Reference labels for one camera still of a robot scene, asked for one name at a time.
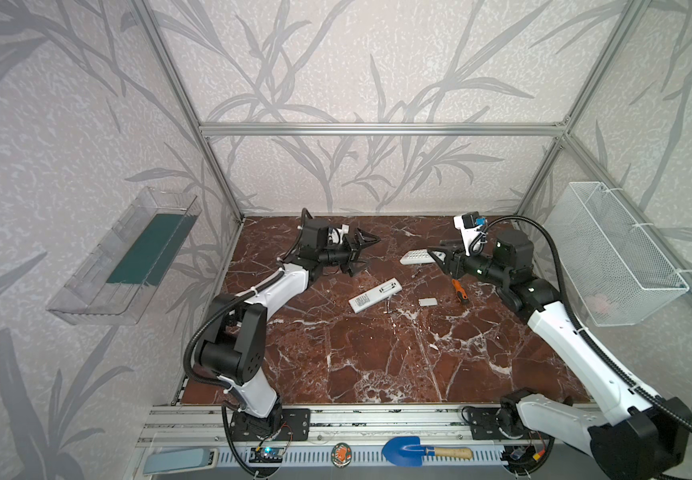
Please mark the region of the orange handled screwdriver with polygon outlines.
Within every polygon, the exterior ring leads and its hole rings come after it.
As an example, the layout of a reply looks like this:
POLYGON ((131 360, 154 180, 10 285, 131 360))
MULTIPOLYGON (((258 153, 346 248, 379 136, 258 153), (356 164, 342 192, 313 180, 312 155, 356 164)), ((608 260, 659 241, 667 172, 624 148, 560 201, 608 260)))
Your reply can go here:
POLYGON ((451 281, 451 283, 452 283, 452 286, 453 286, 453 288, 454 288, 454 290, 455 290, 455 295, 456 295, 457 300, 458 300, 462 305, 468 304, 468 303, 469 303, 468 295, 467 295, 466 291, 464 290, 464 288, 463 288, 462 284, 460 283, 460 281, 457 280, 457 279, 453 279, 453 280, 451 281))

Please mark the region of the white remote with coloured buttons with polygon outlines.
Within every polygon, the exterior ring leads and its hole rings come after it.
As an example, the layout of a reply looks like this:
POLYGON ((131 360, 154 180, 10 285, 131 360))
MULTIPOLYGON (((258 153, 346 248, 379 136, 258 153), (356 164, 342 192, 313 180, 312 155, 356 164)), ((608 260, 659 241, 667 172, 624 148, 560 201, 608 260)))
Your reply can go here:
POLYGON ((424 265, 435 262, 435 255, 430 254, 427 249, 411 250, 403 255, 400 259, 401 265, 424 265))

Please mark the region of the white battery cover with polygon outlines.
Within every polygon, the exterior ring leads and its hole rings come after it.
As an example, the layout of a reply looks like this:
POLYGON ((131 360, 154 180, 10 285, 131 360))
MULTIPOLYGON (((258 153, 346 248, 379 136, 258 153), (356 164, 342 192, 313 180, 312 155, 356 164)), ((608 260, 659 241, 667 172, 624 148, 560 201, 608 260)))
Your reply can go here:
POLYGON ((418 303, 421 307, 431 307, 437 306, 438 300, 436 298, 421 298, 418 300, 418 303))

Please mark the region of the white remote control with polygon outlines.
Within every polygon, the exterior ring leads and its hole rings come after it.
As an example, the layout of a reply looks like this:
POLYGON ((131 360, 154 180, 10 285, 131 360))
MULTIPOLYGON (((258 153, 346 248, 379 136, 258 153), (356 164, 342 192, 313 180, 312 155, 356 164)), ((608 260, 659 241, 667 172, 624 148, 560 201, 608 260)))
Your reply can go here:
POLYGON ((370 290, 367 290, 349 300, 349 305, 355 313, 362 312, 369 307, 379 304, 402 290, 400 282, 392 278, 370 290))

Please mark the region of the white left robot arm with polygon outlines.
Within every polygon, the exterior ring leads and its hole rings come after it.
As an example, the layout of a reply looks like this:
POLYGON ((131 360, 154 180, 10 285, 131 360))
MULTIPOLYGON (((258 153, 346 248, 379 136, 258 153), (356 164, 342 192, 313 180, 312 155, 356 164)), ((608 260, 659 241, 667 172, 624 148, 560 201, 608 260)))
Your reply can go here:
POLYGON ((184 349, 188 380, 224 389, 237 400, 238 413, 261 421, 280 419, 281 400, 262 370, 267 321, 326 269, 356 276, 366 268, 362 251, 379 242, 374 234, 336 227, 303 209, 295 241, 271 276, 241 293, 211 300, 203 324, 184 349))

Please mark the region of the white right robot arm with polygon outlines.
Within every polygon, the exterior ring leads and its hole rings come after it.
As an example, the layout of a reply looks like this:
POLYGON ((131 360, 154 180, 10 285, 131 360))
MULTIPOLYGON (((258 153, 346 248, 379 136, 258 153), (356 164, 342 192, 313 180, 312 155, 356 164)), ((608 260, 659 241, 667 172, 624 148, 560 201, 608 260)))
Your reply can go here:
POLYGON ((529 389, 501 400, 504 430, 545 433, 592 457, 610 479, 667 479, 685 457, 692 413, 665 399, 599 343, 571 308, 566 282, 533 271, 534 244, 520 230, 497 233, 491 254, 467 247, 427 250, 442 272, 495 286, 502 303, 562 358, 599 409, 597 416, 529 389))

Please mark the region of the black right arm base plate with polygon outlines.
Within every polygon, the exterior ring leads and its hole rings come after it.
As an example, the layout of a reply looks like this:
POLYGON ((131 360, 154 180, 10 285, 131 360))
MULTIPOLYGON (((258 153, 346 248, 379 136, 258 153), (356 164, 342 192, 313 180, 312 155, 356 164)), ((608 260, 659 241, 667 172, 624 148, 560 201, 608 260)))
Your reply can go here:
POLYGON ((466 405, 460 410, 461 418, 470 429, 474 440, 545 440, 549 436, 543 432, 527 430, 521 424, 514 424, 499 406, 466 405))

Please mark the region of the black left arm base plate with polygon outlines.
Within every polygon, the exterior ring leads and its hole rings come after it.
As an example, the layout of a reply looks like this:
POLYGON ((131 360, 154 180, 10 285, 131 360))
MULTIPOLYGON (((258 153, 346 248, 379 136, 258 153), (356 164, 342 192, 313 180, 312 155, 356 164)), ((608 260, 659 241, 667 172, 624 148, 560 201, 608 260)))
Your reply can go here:
POLYGON ((309 438, 311 413, 307 408, 276 408, 268 418, 260 419, 234 412, 229 419, 229 432, 233 441, 303 442, 309 438))

